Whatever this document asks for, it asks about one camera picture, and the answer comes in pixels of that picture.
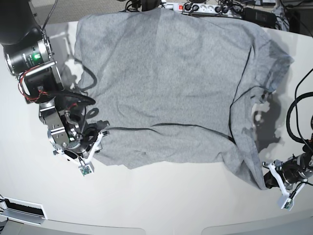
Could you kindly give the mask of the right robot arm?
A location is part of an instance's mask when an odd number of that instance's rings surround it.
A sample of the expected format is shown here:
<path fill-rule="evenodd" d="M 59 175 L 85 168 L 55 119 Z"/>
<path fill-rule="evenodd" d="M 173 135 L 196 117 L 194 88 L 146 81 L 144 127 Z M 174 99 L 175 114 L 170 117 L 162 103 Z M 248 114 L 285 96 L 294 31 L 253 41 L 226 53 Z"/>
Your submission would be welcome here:
<path fill-rule="evenodd" d="M 29 1 L 1 1 L 0 43 L 18 90 L 28 104 L 39 105 L 55 154 L 89 163 L 104 135 L 99 124 L 87 122 L 87 107 L 95 100 L 64 87 L 45 25 L 37 23 Z"/>

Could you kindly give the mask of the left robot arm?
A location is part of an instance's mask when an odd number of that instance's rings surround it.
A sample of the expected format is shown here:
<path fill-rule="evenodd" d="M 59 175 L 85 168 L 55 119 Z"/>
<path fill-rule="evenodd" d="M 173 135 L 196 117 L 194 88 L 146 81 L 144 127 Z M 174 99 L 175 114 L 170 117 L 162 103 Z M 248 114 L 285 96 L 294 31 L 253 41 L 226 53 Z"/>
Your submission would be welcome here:
<path fill-rule="evenodd" d="M 262 159 L 274 163 L 287 190 L 304 185 L 313 174 L 313 84 L 284 83 L 254 114 Z"/>

